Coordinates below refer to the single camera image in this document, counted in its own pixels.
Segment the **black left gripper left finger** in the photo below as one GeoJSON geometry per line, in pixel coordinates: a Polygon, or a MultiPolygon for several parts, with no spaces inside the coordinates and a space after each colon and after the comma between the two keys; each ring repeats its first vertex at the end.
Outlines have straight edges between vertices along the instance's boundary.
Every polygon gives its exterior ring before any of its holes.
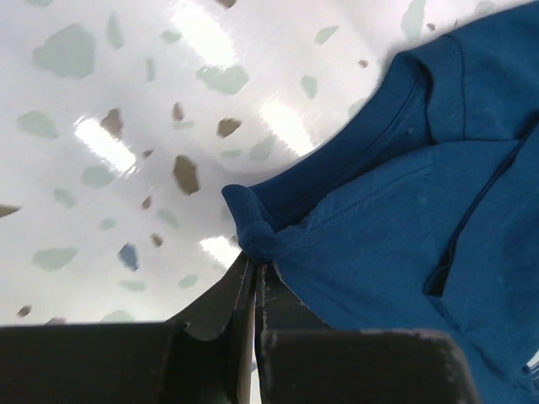
{"type": "Polygon", "coordinates": [[[253,266],[224,276],[164,322],[1,330],[4,403],[247,403],[253,266]]]}

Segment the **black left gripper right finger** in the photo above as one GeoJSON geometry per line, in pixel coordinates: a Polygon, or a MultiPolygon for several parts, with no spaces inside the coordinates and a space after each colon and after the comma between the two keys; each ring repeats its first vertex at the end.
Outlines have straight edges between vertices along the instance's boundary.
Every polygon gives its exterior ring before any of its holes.
{"type": "Polygon", "coordinates": [[[479,403],[466,358],[445,333],[336,331],[256,268],[255,352],[264,403],[479,403]]]}

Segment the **navy blue printed t-shirt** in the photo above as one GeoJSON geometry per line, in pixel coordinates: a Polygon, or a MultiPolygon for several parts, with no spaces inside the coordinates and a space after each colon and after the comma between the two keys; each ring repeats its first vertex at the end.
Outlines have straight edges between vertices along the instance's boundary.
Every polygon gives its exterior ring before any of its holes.
{"type": "Polygon", "coordinates": [[[441,330],[484,402],[537,402],[537,3],[398,53],[331,141],[222,194],[242,250],[329,326],[441,330]]]}

